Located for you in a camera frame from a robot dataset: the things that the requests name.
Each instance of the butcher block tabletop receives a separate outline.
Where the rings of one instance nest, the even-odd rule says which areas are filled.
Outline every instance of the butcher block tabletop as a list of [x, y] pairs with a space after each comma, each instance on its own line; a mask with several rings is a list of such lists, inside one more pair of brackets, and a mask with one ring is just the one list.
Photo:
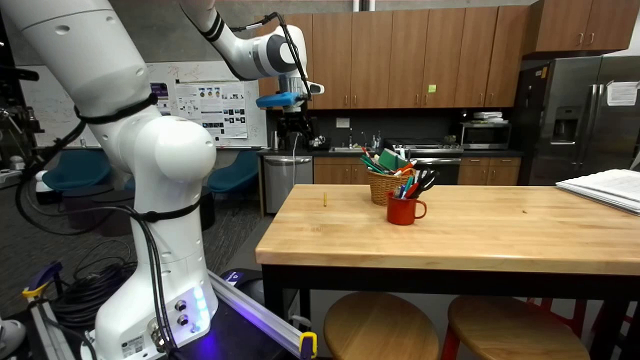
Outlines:
[[256, 260], [640, 275], [640, 217], [560, 189], [434, 186], [420, 200], [428, 207], [423, 219], [393, 225], [387, 208], [371, 202], [368, 185], [297, 184], [255, 249]]

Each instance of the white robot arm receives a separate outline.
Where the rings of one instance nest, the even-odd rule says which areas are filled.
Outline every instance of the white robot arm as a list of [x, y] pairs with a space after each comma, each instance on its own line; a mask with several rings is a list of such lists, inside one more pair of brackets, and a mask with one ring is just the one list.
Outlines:
[[[282, 29], [250, 40], [235, 37], [213, 0], [181, 0], [182, 8], [241, 79], [285, 74], [286, 90], [307, 92]], [[162, 116], [150, 101], [148, 69], [108, 0], [0, 0], [0, 8], [37, 51], [73, 100], [79, 117], [120, 170], [136, 178], [135, 210], [186, 209], [200, 196], [216, 148], [194, 122]], [[289, 27], [303, 71], [304, 39]], [[315, 88], [320, 92], [321, 86]], [[100, 308], [93, 346], [100, 360], [161, 357], [163, 342], [154, 308], [154, 287], [143, 229], [133, 224], [138, 267]], [[218, 307], [209, 283], [198, 211], [149, 223], [159, 254], [167, 321], [178, 345], [209, 330]], [[83, 359], [91, 359], [86, 347]]]

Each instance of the microwave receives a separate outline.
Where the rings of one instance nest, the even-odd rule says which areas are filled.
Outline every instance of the microwave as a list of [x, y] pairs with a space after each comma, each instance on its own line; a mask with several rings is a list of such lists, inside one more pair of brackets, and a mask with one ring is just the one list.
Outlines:
[[511, 124], [508, 122], [461, 122], [460, 145], [463, 149], [508, 149]]

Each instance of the whiteboard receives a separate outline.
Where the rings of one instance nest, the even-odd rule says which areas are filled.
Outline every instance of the whiteboard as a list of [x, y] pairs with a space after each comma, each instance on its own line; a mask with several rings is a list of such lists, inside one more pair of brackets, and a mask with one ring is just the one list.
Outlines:
[[[189, 61], [172, 63], [147, 63], [149, 81], [151, 83], [166, 83], [169, 91], [171, 114], [178, 115], [175, 96], [176, 80], [180, 82], [194, 81], [237, 81], [229, 71], [224, 61]], [[56, 138], [62, 138], [79, 122], [74, 113], [74, 103], [54, 78], [51, 71], [44, 65], [23, 66], [22, 68], [39, 73], [39, 81], [20, 81], [27, 106], [34, 109], [40, 127], [45, 131], [36, 134], [36, 144], [39, 147], [52, 145]], [[216, 141], [218, 147], [266, 147], [267, 124], [266, 112], [255, 105], [260, 97], [258, 81], [244, 82], [244, 98], [246, 99], [246, 122], [248, 138], [227, 139]], [[81, 140], [88, 147], [99, 147], [100, 144], [93, 137], [88, 127], [82, 136], [70, 144], [80, 146]]]

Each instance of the kitchen sink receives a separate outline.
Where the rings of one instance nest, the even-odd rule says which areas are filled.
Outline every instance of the kitchen sink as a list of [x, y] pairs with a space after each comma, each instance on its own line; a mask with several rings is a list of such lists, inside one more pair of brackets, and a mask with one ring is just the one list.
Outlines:
[[329, 152], [362, 152], [362, 148], [361, 147], [354, 147], [354, 148], [332, 147], [331, 150], [329, 150]]

